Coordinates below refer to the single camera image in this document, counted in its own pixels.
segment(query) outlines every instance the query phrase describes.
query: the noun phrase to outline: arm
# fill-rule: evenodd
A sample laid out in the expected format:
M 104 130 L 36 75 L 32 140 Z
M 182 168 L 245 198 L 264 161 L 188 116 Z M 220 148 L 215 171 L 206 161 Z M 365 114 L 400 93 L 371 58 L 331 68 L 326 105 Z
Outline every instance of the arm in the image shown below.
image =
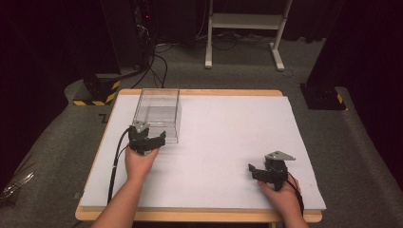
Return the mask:
M 297 180 L 294 180 L 289 175 L 288 181 L 296 186 L 299 190 Z M 284 224 L 287 228 L 308 227 L 308 224 L 300 212 L 296 191 L 288 182 L 284 182 L 281 189 L 277 192 L 267 186 L 265 182 L 258 181 L 258 184 L 261 190 L 263 190 L 264 194 L 269 198 L 274 207 L 281 214 L 282 218 L 284 219 Z
M 91 227 L 131 227 L 145 178 L 159 149 L 140 156 L 129 147 L 125 151 L 127 180 Z

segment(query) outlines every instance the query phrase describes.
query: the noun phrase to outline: gray carpet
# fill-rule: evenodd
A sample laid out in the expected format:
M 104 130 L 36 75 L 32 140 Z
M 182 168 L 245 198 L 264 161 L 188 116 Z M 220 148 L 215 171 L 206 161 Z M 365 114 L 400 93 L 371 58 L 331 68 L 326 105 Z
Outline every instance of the gray carpet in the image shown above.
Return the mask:
M 215 41 L 217 47 L 229 44 Z M 289 97 L 317 183 L 328 209 L 311 227 L 403 227 L 403 194 L 377 154 L 359 120 L 348 90 L 339 87 L 348 110 L 309 110 L 299 91 L 315 63 L 323 42 L 282 41 L 279 51 L 287 70 L 278 72 L 267 44 L 238 44 L 213 49 L 213 67 L 204 68 L 204 47 L 174 46 L 158 53 L 168 63 L 165 87 L 279 89 Z M 168 46 L 157 47 L 157 52 Z M 153 69 L 162 77 L 163 62 Z M 140 77 L 124 79 L 120 89 Z M 0 208 L 0 227 L 71 227 L 79 196 L 96 155 L 106 124 L 100 114 L 109 106 L 71 103 L 81 82 L 66 88 L 66 110 L 32 147 L 33 163 L 19 179 L 34 171 L 14 207 Z M 137 86 L 155 87 L 151 73 Z M 77 227 L 89 227 L 84 222 Z M 183 224 L 136 223 L 138 227 L 183 227 Z M 188 227 L 263 227 L 257 224 L 186 224 Z

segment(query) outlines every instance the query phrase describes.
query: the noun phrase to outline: hand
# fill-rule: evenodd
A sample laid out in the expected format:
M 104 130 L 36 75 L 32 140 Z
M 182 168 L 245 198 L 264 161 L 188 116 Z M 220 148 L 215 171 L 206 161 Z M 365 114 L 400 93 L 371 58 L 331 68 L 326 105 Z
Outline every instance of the hand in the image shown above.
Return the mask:
M 297 179 L 288 175 L 288 181 L 300 192 Z M 288 182 L 285 181 L 278 191 L 270 188 L 263 181 L 258 181 L 258 184 L 274 207 L 281 213 L 287 227 L 308 227 L 300 212 L 296 190 Z
M 141 156 L 128 146 L 125 150 L 125 169 L 127 180 L 144 181 L 151 170 L 152 164 L 157 157 L 160 148 L 154 149 L 146 156 Z

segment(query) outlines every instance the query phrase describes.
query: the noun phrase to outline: silver metal part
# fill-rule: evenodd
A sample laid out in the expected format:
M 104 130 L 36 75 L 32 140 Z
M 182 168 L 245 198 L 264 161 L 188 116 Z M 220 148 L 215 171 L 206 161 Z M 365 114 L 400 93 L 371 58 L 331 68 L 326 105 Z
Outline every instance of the silver metal part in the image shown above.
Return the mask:
M 296 159 L 281 151 L 275 151 L 273 153 L 266 155 L 265 157 L 269 160 L 278 160 L 278 161 L 294 161 Z
M 133 126 L 136 127 L 137 133 L 142 133 L 144 130 L 146 130 L 150 124 L 146 122 L 140 122 L 140 121 L 133 121 Z

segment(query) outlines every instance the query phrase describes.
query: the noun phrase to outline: shelf leg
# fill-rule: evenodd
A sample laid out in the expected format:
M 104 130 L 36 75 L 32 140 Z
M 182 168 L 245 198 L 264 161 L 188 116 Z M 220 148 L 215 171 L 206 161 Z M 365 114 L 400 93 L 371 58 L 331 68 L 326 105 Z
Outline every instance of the shelf leg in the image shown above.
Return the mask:
M 275 59 L 276 67 L 277 67 L 278 71 L 283 71 L 285 69 L 284 64 L 282 63 L 281 57 L 279 56 L 278 45 L 279 45 L 279 41 L 281 40 L 282 33 L 284 32 L 285 23 L 287 22 L 287 18 L 288 18 L 288 12 L 290 11 L 292 3 L 293 3 L 293 0 L 287 0 L 284 12 L 282 14 L 281 21 L 279 23 L 278 33 L 276 35 L 275 43 L 270 43 L 270 49 L 272 50 L 273 57 Z

